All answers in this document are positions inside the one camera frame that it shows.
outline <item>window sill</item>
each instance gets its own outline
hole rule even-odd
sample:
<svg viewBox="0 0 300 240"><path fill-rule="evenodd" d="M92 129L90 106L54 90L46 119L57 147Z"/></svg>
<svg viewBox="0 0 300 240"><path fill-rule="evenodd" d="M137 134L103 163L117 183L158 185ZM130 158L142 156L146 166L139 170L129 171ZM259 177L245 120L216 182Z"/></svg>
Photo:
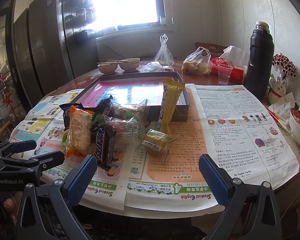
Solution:
<svg viewBox="0 0 300 240"><path fill-rule="evenodd" d="M127 30L120 30L116 32L106 33L104 36L96 38L97 41L106 40L112 37L119 37L128 34L134 33L152 33L152 32L172 32L170 28L167 26L154 26L154 27L140 27L140 28L132 28Z"/></svg>

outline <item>blue gripper pad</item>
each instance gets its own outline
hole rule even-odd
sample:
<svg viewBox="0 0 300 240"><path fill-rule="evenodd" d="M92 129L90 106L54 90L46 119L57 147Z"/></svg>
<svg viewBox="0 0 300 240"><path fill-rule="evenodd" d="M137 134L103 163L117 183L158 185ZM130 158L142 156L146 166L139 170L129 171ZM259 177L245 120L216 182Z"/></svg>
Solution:
<svg viewBox="0 0 300 240"><path fill-rule="evenodd" d="M24 142L14 143L11 147L12 152L21 153L30 150L34 150L37 147L37 142L35 140L28 140Z"/></svg>
<svg viewBox="0 0 300 240"><path fill-rule="evenodd" d="M199 158L199 170L218 204L227 207L230 204L229 189L205 155Z"/></svg>
<svg viewBox="0 0 300 240"><path fill-rule="evenodd" d="M62 195L69 208L79 204L97 167L97 159L92 155L87 155L81 164L65 178Z"/></svg>

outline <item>number 4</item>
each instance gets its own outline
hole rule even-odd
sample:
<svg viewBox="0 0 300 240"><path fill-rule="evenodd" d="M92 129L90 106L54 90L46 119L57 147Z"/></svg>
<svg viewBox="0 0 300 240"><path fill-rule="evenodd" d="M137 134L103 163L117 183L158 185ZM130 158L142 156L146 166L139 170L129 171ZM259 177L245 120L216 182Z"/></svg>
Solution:
<svg viewBox="0 0 300 240"><path fill-rule="evenodd" d="M174 188L174 193L175 193L175 194L178 194L179 191L180 191L181 188L182 188L182 185L176 183L176 184L173 185L173 188Z"/></svg>

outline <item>bottle cap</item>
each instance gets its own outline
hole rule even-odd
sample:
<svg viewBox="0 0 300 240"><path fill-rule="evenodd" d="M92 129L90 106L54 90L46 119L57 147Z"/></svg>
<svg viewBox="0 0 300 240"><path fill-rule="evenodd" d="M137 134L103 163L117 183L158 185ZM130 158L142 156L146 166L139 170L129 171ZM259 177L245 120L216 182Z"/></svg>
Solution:
<svg viewBox="0 0 300 240"><path fill-rule="evenodd" d="M265 22L262 22L262 21L256 22L256 29L257 30L266 30L266 32L270 33L269 25Z"/></svg>

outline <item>window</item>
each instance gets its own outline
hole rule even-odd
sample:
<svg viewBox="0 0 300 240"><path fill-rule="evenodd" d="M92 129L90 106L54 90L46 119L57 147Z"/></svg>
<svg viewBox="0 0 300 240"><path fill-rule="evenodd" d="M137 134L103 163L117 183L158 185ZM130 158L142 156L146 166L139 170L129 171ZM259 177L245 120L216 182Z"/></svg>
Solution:
<svg viewBox="0 0 300 240"><path fill-rule="evenodd" d="M96 21L87 28L105 33L145 26L159 26L165 17L163 0L93 0Z"/></svg>

